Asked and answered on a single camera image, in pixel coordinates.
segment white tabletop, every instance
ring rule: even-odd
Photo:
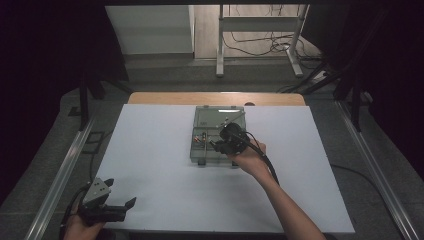
[[[247,130],[266,143],[281,187],[323,232],[354,229],[309,107],[245,107]],[[107,204],[137,197],[109,228],[283,232],[263,189],[229,165],[190,160],[195,106],[125,105],[97,176],[114,178]]]

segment white desk leg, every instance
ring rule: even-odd
[[[222,44],[224,25],[224,6],[219,5],[218,49],[216,50],[216,76],[224,76],[224,46]]]
[[[299,61],[296,58],[295,49],[296,49],[297,41],[299,40],[300,31],[302,30],[303,22],[305,21],[305,15],[306,15],[306,10],[308,9],[308,5],[302,5],[301,8],[302,10],[297,20],[296,31],[293,33],[290,47],[286,50],[286,54],[289,57],[294,74],[296,77],[299,77],[299,78],[303,77],[303,72],[302,72],[302,69],[300,68]]]

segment wooden floor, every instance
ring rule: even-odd
[[[219,5],[195,5],[195,58],[208,59],[216,58],[216,49],[218,45],[218,18]],[[225,16],[286,16],[293,17],[298,15],[298,5],[224,5]],[[252,54],[253,56],[239,50],[230,49],[225,46],[225,57],[278,57],[285,56],[284,51],[270,52],[273,41],[270,39],[249,42],[237,42],[248,39],[263,39],[271,37],[280,37],[291,33],[284,32],[226,32],[224,40],[228,46],[239,48]],[[281,44],[280,49],[283,49],[283,43],[290,43],[291,38],[281,38],[275,43]],[[297,50],[300,55],[317,56],[319,50],[311,43],[301,38],[302,42],[298,42]]]

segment human hand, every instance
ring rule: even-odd
[[[266,145],[259,142],[259,146],[254,140],[250,140],[250,142],[259,147],[263,153],[266,153]],[[227,155],[229,159],[233,160],[235,163],[239,165],[243,171],[252,175],[256,180],[260,180],[263,178],[271,177],[272,175],[269,172],[268,166],[261,159],[259,154],[253,150],[251,147],[247,147],[242,153],[237,155]]]
[[[87,226],[78,214],[68,219],[64,240],[93,240],[103,228],[105,223],[96,223],[93,226]]]

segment metal frame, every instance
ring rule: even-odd
[[[299,17],[225,17],[224,6],[219,6],[219,33],[216,55],[216,76],[224,76],[224,32],[293,32],[290,47],[286,49],[296,77],[303,77],[295,55],[296,44],[302,30],[308,5],[301,5]]]
[[[87,140],[91,128],[93,127],[98,109],[99,107],[95,106],[93,115],[88,120],[84,130],[78,131],[77,135],[75,136],[74,141],[72,142],[72,145],[69,148],[68,153],[66,154],[65,159],[63,160],[63,163],[60,166],[60,169],[57,172],[48,193],[44,198],[44,201],[41,204],[41,207],[38,210],[38,213],[35,216],[31,227],[27,232],[27,235],[25,236],[25,239],[41,239],[43,237],[44,231],[49,224],[53,212],[68,182],[68,179],[71,176],[72,170],[74,169],[75,163],[78,160],[79,154],[85,144],[85,141]]]
[[[408,213],[403,207],[400,199],[397,197],[389,182],[387,181],[386,176],[381,170],[377,160],[375,159],[372,151],[368,147],[367,142],[362,136],[361,132],[356,131],[355,126],[350,121],[350,114],[347,107],[339,101],[335,102],[337,108],[342,115],[346,126],[355,142],[358,150],[360,151],[364,162],[366,163],[368,170],[376,186],[378,187],[384,202],[387,204],[387,208],[395,220],[399,231],[402,233],[403,237],[408,240],[419,240],[421,239],[418,236],[418,233],[415,231],[414,226],[411,223]]]

